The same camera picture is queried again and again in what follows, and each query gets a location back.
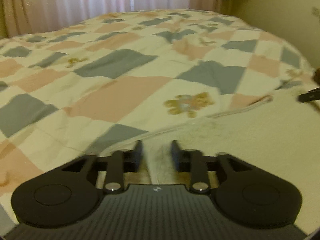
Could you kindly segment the checkered patchwork bed quilt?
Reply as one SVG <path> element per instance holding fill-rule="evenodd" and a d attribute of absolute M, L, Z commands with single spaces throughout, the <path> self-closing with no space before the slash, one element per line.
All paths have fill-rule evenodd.
<path fill-rule="evenodd" d="M 23 182 L 312 76 L 289 42 L 212 11 L 116 12 L 1 40 L 1 235 Z"/>

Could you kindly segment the cream fleece jacket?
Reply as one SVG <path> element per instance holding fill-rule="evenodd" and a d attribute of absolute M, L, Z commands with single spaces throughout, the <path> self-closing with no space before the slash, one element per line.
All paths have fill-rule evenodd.
<path fill-rule="evenodd" d="M 142 135 L 143 163 L 128 183 L 187 184 L 189 175 L 175 171 L 170 144 L 205 155 L 226 152 L 279 176 L 299 188 L 303 205 L 296 225 L 305 233 L 319 227 L 319 105 L 300 103 L 300 87 L 276 91 L 235 113 L 190 122 L 156 135 Z"/>

